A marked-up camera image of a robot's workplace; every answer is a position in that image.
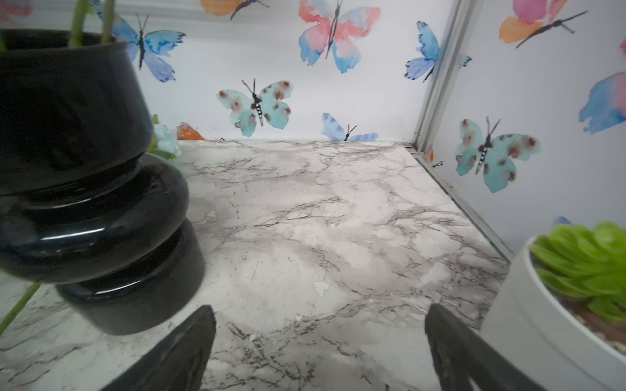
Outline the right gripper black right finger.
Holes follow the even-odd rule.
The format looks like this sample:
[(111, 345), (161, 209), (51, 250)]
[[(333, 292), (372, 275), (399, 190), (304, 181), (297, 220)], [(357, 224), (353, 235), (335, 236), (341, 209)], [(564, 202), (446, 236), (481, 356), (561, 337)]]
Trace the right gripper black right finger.
[(440, 304), (425, 318), (435, 372), (443, 390), (541, 390)]

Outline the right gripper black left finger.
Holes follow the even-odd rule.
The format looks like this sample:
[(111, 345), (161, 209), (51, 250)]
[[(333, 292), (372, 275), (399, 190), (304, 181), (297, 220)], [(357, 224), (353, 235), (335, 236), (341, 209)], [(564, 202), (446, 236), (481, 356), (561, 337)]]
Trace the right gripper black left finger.
[(199, 307), (104, 390), (199, 390), (215, 333), (212, 307)]

